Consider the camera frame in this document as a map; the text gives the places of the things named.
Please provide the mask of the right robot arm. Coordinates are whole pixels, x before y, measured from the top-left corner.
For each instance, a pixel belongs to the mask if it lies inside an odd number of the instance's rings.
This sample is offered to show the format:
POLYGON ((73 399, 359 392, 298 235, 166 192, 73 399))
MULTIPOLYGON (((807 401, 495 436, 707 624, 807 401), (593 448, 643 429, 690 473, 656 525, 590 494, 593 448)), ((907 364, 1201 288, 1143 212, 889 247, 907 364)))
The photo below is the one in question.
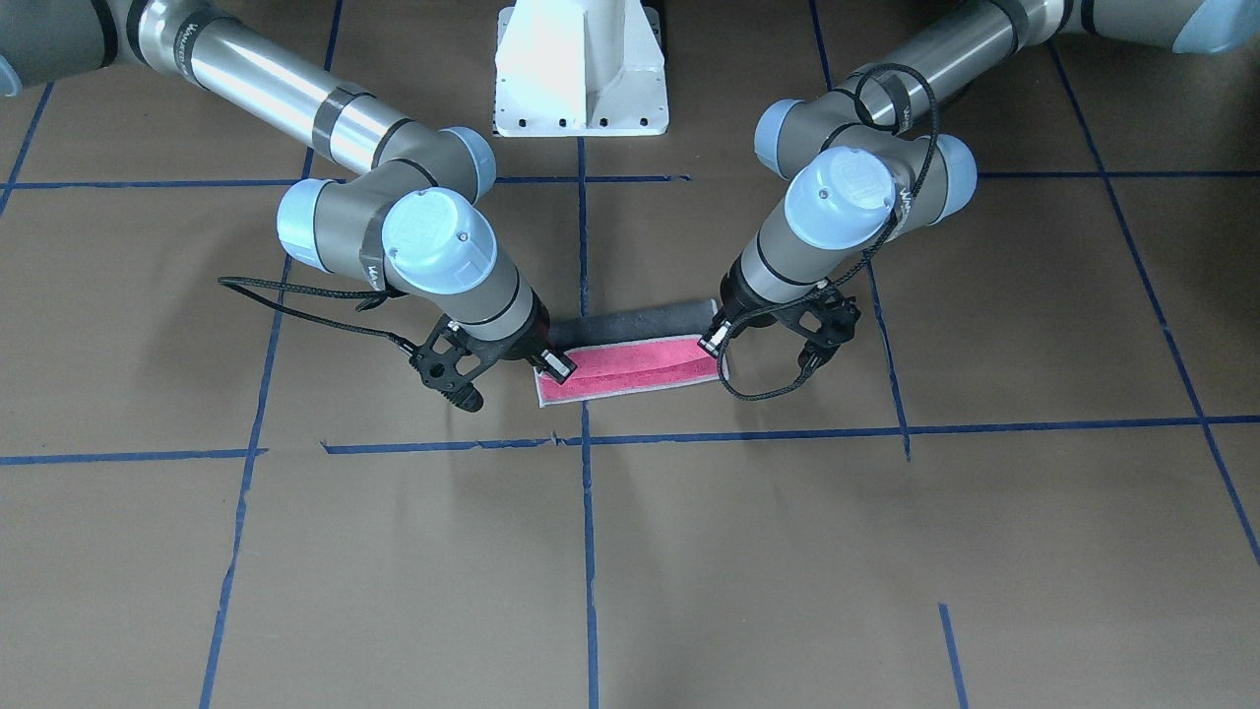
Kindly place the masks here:
POLYGON ((5 1, 3 94, 120 63, 176 76, 352 171, 305 178, 278 205, 292 259, 365 283, 359 309, 413 293, 441 311, 425 343, 381 331, 425 387, 478 412, 475 379, 525 360, 563 383, 575 363, 554 346, 548 310, 478 210, 498 178, 467 127, 431 130, 252 31, 210 1, 5 1))

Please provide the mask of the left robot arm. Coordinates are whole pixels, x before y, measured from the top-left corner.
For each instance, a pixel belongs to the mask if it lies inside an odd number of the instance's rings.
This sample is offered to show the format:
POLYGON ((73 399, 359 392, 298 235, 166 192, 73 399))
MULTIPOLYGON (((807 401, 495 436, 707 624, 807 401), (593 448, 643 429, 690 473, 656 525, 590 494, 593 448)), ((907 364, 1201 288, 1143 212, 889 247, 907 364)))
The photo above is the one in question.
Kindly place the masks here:
POLYGON ((816 99, 779 99, 753 135, 759 161, 788 181, 721 283, 699 346, 727 378, 727 349, 748 327, 803 337, 804 383, 853 337, 859 310, 840 295, 863 262, 900 234, 951 217, 976 191, 976 159, 941 133, 946 98, 1058 31, 1176 53, 1217 54, 1257 33, 1255 1, 963 1, 886 58, 816 99))

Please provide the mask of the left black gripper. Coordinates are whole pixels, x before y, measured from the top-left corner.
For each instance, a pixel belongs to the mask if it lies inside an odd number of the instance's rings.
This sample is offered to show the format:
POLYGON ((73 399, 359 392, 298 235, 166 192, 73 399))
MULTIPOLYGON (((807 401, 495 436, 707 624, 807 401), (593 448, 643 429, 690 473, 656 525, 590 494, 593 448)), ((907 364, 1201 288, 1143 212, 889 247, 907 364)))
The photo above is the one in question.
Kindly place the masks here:
POLYGON ((856 322, 862 317, 856 298, 838 292, 829 280, 806 287, 806 293, 798 298, 772 302, 757 295, 741 271, 730 271, 721 282, 719 295, 717 320, 698 340, 702 350, 724 361, 724 349, 746 329, 784 326, 804 340, 798 355, 804 377, 813 377, 854 337, 856 322))

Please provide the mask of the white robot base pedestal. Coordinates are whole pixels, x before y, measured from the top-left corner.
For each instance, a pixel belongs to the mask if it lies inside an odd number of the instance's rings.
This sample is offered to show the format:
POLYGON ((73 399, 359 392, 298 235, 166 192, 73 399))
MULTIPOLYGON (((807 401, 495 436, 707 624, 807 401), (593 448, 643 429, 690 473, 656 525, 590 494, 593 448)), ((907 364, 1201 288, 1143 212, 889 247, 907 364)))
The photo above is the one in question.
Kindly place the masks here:
POLYGON ((517 1, 498 14, 494 60, 504 139, 667 133, 662 1, 517 1))

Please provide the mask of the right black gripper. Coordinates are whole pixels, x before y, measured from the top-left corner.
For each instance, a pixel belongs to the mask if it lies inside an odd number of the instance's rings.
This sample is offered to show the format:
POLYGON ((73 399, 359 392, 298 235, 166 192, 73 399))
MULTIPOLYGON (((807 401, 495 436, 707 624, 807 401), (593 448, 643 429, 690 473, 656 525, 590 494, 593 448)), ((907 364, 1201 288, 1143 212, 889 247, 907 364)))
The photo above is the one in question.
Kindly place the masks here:
POLYGON ((554 351, 549 311, 538 296, 533 296, 523 326, 504 340, 479 340, 454 319, 442 317, 427 340, 412 350, 412 368, 423 385, 469 413, 484 406, 481 392, 472 382, 500 360, 525 360, 539 375, 549 377, 558 385, 577 369, 564 353, 554 351))

